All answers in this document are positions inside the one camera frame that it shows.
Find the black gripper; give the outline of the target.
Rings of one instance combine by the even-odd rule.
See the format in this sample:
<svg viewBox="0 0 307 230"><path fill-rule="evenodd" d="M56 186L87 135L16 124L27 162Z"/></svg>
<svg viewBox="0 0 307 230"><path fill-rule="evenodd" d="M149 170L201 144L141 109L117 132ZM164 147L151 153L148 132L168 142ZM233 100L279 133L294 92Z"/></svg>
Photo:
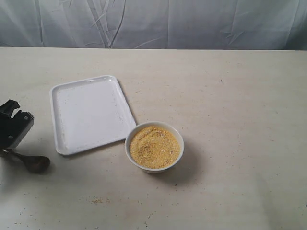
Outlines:
<svg viewBox="0 0 307 230"><path fill-rule="evenodd" d="M34 124L34 116L30 112L19 110L17 101L9 99L0 106L0 149L14 149L23 140Z"/></svg>

